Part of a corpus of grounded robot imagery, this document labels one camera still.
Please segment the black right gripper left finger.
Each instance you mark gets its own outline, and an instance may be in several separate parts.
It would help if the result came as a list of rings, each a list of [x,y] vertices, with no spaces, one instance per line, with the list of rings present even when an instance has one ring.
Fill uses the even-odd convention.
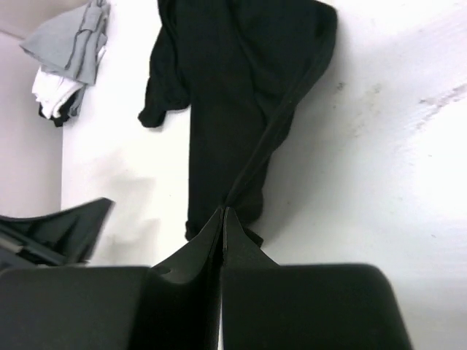
[[[223,210],[154,267],[10,270],[3,349],[216,349]]]

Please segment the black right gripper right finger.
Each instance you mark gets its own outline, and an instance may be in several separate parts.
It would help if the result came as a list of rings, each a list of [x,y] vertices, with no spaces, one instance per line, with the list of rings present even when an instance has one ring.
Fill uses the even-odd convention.
[[[367,264],[279,265],[223,222],[225,349],[410,349],[393,288]]]

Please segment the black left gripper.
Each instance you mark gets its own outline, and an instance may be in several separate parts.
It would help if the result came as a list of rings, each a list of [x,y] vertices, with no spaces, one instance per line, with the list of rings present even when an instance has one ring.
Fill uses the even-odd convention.
[[[86,263],[115,202],[98,198],[40,217],[1,217],[1,269]]]

